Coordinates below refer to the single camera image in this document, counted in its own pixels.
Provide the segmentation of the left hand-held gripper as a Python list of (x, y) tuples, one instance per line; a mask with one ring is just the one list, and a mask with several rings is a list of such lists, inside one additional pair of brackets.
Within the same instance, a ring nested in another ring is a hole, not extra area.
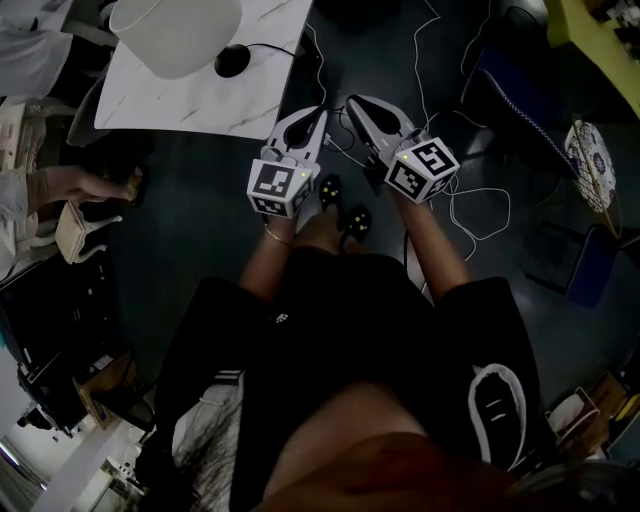
[[(300, 109), (280, 120), (251, 166), (246, 194), (254, 211), (293, 219), (315, 190), (320, 166), (315, 162), (324, 143), (328, 112)], [(297, 158), (279, 150), (299, 150)]]

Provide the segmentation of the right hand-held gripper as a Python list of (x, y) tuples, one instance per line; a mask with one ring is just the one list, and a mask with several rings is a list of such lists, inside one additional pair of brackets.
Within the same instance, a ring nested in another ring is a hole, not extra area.
[(398, 107), (353, 94), (346, 111), (361, 141), (386, 168), (383, 183), (415, 204), (429, 201), (449, 184), (460, 164), (439, 137), (432, 137)]

